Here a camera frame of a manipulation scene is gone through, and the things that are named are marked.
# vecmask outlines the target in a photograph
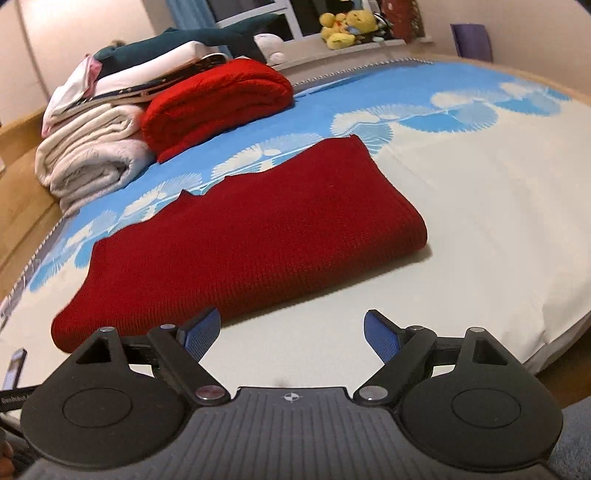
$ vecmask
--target white plush toy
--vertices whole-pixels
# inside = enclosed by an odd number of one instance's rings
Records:
[[[255,42],[265,56],[267,65],[273,66],[287,61],[282,52],[284,42],[281,37],[272,33],[260,33],[255,35]]]

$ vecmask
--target red sweater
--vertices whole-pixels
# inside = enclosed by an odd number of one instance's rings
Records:
[[[422,217],[361,140],[331,138],[203,196],[181,192],[150,220],[97,242],[86,281],[51,334],[72,352],[105,325],[140,335],[207,306],[229,320],[338,285],[426,242]]]
[[[221,132],[293,103],[291,83],[255,60],[236,59],[173,85],[142,118],[148,146],[163,163]]]

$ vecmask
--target purple chair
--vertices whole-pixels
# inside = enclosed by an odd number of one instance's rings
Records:
[[[465,59],[492,62],[491,39],[484,25],[473,23],[452,24],[453,39],[458,56]]]

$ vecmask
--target bed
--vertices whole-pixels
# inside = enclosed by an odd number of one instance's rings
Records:
[[[485,327],[532,372],[563,353],[591,312],[590,106],[543,80],[459,61],[388,60],[312,79],[316,68],[294,81],[294,108],[156,164],[61,222],[4,305],[0,365],[25,347],[25,386],[63,361],[51,321],[84,282],[99,239],[151,218],[183,189],[206,194],[225,176],[352,134],[422,214],[427,247],[226,325],[202,364],[231,393],[241,385],[352,392],[381,366],[363,338],[368,309],[442,336]]]

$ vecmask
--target folded blanket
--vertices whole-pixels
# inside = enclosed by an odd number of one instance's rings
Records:
[[[50,191],[60,198],[65,216],[87,203],[122,189],[154,163],[154,154],[139,138],[81,147],[59,162],[51,175]]]
[[[150,220],[95,243],[51,334],[72,352],[103,325],[145,334],[212,305],[229,320],[338,285],[426,241],[422,217],[361,140],[331,138],[203,196],[181,192]]]
[[[76,117],[47,137],[35,155],[35,175],[42,185],[51,184],[51,176],[58,162],[71,162],[80,147],[101,142],[112,142],[133,135],[139,130],[144,110],[135,105],[100,105]]]
[[[292,103],[293,88],[282,74],[254,60],[236,59],[158,95],[146,110],[142,131],[162,163]]]

